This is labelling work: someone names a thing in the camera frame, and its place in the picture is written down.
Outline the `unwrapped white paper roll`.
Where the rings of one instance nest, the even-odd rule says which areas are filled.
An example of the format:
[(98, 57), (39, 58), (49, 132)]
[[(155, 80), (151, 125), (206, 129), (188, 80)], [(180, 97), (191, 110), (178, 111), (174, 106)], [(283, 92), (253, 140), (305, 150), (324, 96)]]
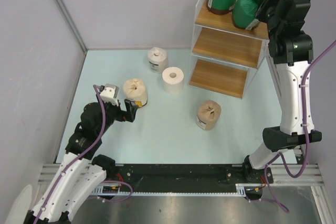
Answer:
[(178, 67), (168, 67), (162, 72), (163, 85), (166, 92), (178, 94), (183, 91), (184, 73)]

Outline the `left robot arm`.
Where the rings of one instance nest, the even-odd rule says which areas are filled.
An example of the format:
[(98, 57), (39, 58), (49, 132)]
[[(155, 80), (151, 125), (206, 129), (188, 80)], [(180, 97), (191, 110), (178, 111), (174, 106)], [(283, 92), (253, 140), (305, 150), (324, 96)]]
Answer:
[(63, 160), (39, 202), (28, 211), (24, 223), (71, 223), (81, 205), (103, 181), (115, 178), (115, 161), (95, 152), (102, 136), (115, 122), (133, 122), (138, 105), (134, 101), (112, 104), (98, 99), (87, 104), (66, 146)]

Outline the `cream cartoon roll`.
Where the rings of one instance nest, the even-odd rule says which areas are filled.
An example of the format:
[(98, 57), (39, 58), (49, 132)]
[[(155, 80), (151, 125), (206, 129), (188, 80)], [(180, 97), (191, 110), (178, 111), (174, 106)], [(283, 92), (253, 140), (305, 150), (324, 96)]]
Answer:
[(129, 79), (123, 84), (123, 93), (125, 97), (134, 101), (140, 108), (148, 102), (148, 93), (142, 79)]

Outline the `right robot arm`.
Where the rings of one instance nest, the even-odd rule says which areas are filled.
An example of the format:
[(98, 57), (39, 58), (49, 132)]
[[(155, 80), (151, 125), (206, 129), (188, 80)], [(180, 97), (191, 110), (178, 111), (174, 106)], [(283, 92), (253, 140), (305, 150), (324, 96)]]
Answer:
[(263, 0), (256, 18), (267, 25), (268, 66), (281, 107), (279, 126), (262, 132), (263, 143), (242, 164), (243, 179), (255, 183), (262, 172), (284, 152), (322, 140), (310, 113), (309, 77), (313, 66), (313, 41), (302, 27), (310, 0)]

